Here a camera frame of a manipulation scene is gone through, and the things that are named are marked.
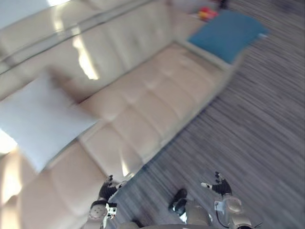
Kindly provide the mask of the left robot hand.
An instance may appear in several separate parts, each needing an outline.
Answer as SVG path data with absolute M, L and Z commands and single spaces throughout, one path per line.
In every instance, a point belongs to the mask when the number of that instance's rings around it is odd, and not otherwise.
M 113 180 L 113 175 L 107 177 L 99 191 L 99 198 L 108 201 L 120 188 L 126 185 L 127 180 L 121 183 L 116 183 Z

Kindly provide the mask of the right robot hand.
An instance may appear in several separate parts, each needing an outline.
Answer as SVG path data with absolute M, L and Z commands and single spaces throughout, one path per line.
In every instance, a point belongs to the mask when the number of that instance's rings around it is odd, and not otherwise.
M 205 182 L 201 182 L 201 186 L 207 188 L 222 197 L 225 195 L 232 195 L 232 189 L 227 180 L 222 176 L 221 173 L 215 172 L 216 184 L 208 184 Z

